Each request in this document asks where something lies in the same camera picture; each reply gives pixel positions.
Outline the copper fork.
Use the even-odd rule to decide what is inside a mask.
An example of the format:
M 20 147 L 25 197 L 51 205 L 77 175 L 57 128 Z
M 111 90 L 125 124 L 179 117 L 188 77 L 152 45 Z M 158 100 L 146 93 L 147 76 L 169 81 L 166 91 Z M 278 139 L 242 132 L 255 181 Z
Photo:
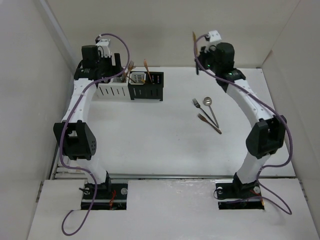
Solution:
M 124 75 L 123 75 L 123 79 L 122 79 L 122 82 L 123 82 L 123 83 L 126 81 L 126 78 L 127 78 L 128 75 L 130 74 L 131 70 L 133 70 L 133 69 L 135 68 L 134 64 L 135 64 L 135 63 L 134 63 L 133 60 L 131 60 L 131 61 L 129 62 L 127 71 L 126 71 L 126 72 L 124 73 Z

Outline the gold knife black handle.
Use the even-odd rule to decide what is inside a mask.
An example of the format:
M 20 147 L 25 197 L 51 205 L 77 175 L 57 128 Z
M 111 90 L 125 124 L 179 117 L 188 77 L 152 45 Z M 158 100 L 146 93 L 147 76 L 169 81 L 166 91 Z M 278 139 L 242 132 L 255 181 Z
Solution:
M 192 32 L 192 40 L 193 40 L 193 50 L 194 50 L 194 61 L 195 61 L 195 71 L 196 74 L 199 75 L 199 66 L 198 66 L 198 47 L 197 47 L 197 37 L 195 32 Z

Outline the silver spoon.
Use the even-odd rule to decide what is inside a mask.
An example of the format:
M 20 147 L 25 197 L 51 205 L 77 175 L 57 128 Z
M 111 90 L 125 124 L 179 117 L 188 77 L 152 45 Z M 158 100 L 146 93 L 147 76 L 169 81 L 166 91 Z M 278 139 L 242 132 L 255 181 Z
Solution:
M 205 98 L 203 99 L 203 104 L 204 104 L 205 106 L 209 107 L 209 110 L 210 110 L 211 115 L 212 115 L 212 117 L 213 117 L 213 124 L 214 124 L 219 130 L 221 130 L 220 125 L 219 125 L 219 123 L 218 123 L 218 120 L 217 120 L 217 118 L 216 118 L 216 115 L 215 115 L 215 113 L 214 113 L 214 111 L 213 111 L 213 109 L 212 109 L 212 103 L 213 103 L 213 101 L 212 101 L 212 99 L 211 99 L 209 96 L 207 96 L 207 97 L 205 97 Z

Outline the dark steel fork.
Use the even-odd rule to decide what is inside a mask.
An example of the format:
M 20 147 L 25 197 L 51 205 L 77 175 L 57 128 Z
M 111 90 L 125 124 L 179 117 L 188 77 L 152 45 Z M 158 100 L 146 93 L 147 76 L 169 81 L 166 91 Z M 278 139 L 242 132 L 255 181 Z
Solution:
M 217 125 L 217 124 L 214 122 L 214 120 L 205 112 L 205 110 L 201 108 L 201 105 L 198 103 L 198 101 L 197 101 L 195 98 L 192 99 L 192 102 L 193 102 L 194 106 L 195 106 L 196 108 L 200 109 L 200 110 L 205 114 L 205 116 L 218 128 L 218 125 Z

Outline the gold fork dark handle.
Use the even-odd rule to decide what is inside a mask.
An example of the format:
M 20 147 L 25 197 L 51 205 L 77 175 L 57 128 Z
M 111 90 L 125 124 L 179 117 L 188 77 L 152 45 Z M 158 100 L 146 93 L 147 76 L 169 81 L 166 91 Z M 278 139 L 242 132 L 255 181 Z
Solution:
M 210 123 L 203 115 L 201 115 L 200 113 L 198 113 L 198 114 L 197 114 L 197 117 L 198 117 L 201 121 L 209 124 L 209 125 L 210 125 L 216 132 L 218 132 L 220 135 L 222 134 L 221 130 L 219 130 L 214 124 Z

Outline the gold fork green handle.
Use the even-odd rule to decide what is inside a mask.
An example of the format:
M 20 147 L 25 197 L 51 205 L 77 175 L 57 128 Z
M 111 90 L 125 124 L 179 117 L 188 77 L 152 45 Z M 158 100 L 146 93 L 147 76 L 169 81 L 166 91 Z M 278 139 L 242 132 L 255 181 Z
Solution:
M 130 81 L 132 81 L 133 83 L 135 83 L 135 84 L 144 84 L 144 83 L 146 82 L 144 79 L 138 79 L 138 80 L 136 80 L 136 79 L 132 79 L 132 78 L 129 77 L 129 76 L 127 76 L 127 78 L 128 78 Z

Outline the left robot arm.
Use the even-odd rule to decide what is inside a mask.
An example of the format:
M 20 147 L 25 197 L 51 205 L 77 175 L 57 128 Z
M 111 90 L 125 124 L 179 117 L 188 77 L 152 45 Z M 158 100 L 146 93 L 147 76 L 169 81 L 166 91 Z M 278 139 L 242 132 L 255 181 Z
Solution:
M 120 55 L 111 54 L 106 43 L 82 46 L 81 54 L 82 60 L 73 77 L 69 106 L 61 122 L 54 124 L 53 132 L 62 149 L 62 156 L 77 162 L 77 166 L 71 165 L 69 169 L 84 171 L 88 179 L 88 192 L 94 191 L 104 199 L 111 195 L 112 184 L 108 172 L 93 158 L 97 151 L 97 140 L 87 120 L 98 80 L 109 81 L 122 71 L 122 65 Z

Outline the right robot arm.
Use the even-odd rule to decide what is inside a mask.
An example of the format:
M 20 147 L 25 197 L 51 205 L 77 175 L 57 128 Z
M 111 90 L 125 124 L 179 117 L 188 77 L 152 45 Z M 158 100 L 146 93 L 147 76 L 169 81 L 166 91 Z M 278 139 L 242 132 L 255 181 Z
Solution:
M 259 194 L 258 178 L 266 161 L 284 144 L 286 119 L 264 104 L 253 91 L 245 75 L 234 67 L 235 50 L 232 44 L 221 42 L 209 49 L 195 51 L 196 69 L 213 77 L 240 107 L 247 117 L 251 131 L 245 146 L 247 155 L 230 183 L 216 184 L 219 199 L 248 199 Z

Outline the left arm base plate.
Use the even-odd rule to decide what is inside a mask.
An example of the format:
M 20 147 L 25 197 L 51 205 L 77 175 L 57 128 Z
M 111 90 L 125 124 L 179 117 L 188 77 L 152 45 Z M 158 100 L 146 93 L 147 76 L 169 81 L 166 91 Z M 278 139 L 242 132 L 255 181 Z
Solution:
M 86 183 L 83 188 L 81 200 L 81 210 L 88 210 L 95 192 L 95 185 Z M 96 197 L 92 205 L 92 210 L 126 210 L 127 209 L 128 184 L 112 183 L 109 189 L 102 184 L 98 185 Z

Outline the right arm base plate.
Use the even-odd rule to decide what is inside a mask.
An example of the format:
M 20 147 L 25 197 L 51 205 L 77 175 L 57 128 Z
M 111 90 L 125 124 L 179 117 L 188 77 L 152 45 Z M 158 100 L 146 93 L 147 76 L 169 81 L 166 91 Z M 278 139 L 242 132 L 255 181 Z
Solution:
M 220 210 L 264 210 L 261 190 L 257 182 L 236 185 L 233 182 L 217 182 L 216 198 Z

